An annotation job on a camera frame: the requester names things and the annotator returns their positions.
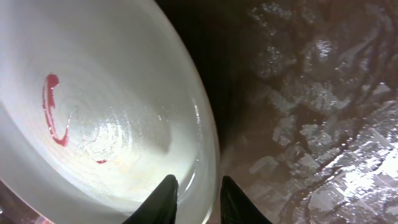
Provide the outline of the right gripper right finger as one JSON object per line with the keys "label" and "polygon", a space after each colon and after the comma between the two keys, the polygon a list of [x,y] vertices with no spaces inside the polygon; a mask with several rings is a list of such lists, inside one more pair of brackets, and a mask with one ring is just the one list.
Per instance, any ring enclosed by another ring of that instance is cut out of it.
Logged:
{"label": "right gripper right finger", "polygon": [[221,224],[272,224],[227,175],[222,180],[220,210]]}

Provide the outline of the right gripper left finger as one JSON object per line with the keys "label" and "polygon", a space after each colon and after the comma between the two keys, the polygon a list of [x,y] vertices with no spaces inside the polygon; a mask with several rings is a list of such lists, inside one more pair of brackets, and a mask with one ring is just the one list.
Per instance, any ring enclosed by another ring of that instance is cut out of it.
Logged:
{"label": "right gripper left finger", "polygon": [[175,224],[178,181],[167,175],[123,224]]}

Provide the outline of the pale grey plate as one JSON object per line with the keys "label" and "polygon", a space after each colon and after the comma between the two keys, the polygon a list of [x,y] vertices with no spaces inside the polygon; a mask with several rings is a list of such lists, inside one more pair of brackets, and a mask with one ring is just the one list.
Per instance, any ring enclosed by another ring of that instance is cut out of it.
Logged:
{"label": "pale grey plate", "polygon": [[154,1],[1,2],[1,180],[55,223],[121,223],[166,175],[205,223],[218,138],[200,76]]}

